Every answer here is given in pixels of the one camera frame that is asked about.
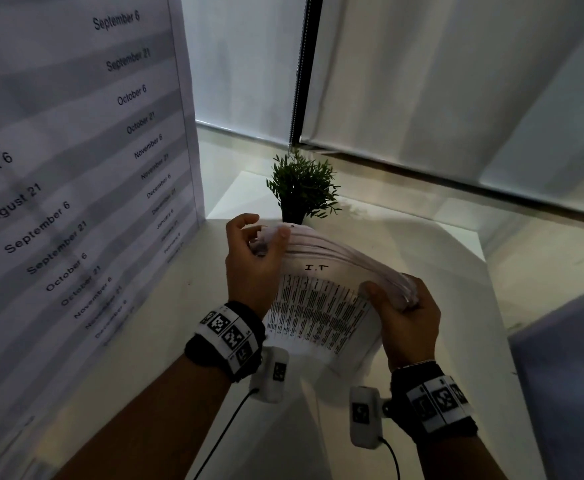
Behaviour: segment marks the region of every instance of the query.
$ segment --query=wristband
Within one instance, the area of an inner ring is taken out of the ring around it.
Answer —
[[[265,326],[254,311],[238,301],[209,312],[185,346],[197,365],[219,367],[232,382],[256,372],[261,365]]]
[[[397,369],[390,388],[389,416],[417,445],[477,435],[472,406],[434,360]]]

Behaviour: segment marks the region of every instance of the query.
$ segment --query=artificial plant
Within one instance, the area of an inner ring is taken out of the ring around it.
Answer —
[[[268,188],[279,200],[283,222],[302,224],[305,216],[323,217],[341,210],[336,208],[334,170],[327,161],[318,162],[301,155],[298,148],[283,158],[274,158],[272,179]]]

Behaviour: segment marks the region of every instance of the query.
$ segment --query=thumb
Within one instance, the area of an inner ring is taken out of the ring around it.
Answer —
[[[281,260],[286,255],[286,250],[288,249],[290,232],[289,227],[279,227],[279,231],[270,241],[268,254],[265,256],[266,262],[270,266],[279,267],[281,265]]]
[[[367,291],[369,301],[374,306],[382,321],[390,319],[397,314],[392,303],[390,303],[390,299],[387,298],[387,293],[379,285],[368,281],[365,283],[365,291]]]

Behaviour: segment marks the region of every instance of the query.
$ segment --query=wire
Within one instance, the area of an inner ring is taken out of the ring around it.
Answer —
[[[241,403],[239,404],[239,407],[236,408],[236,411],[234,411],[234,414],[232,415],[232,417],[230,418],[230,420],[227,422],[227,425],[225,426],[225,429],[223,430],[223,433],[221,433],[221,436],[218,437],[218,439],[216,440],[216,444],[212,447],[212,450],[209,452],[208,457],[206,458],[206,460],[203,462],[203,465],[201,465],[201,467],[199,468],[199,471],[197,472],[196,475],[194,475],[194,478],[192,480],[197,480],[197,478],[199,478],[199,475],[201,474],[201,472],[203,471],[203,468],[205,468],[205,466],[208,464],[208,461],[210,459],[210,457],[212,456],[212,453],[214,453],[214,451],[216,450],[216,447],[218,446],[218,444],[221,442],[221,440],[223,439],[225,433],[227,432],[227,429],[230,428],[230,425],[232,424],[232,421],[234,421],[234,418],[236,418],[236,415],[239,413],[241,407],[243,407],[243,404],[245,404],[245,401],[248,400],[248,397],[251,396],[252,394],[256,394],[259,391],[258,388],[256,389],[252,389],[251,391],[248,392],[248,394],[243,397],[243,400],[241,401]]]
[[[396,467],[396,478],[400,480],[399,462],[396,461],[396,455],[394,454],[394,450],[392,449],[390,444],[385,440],[385,438],[379,436],[378,440],[390,449],[390,453],[392,453],[392,458],[394,459],[394,466]]]

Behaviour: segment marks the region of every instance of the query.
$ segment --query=left hand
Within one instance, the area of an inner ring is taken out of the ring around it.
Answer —
[[[252,254],[248,242],[255,239],[261,226],[245,228],[259,220],[258,214],[241,214],[225,226],[229,252],[225,258],[228,301],[249,306],[263,320],[279,291],[281,261],[288,248],[290,230],[279,228],[268,246],[268,254]]]

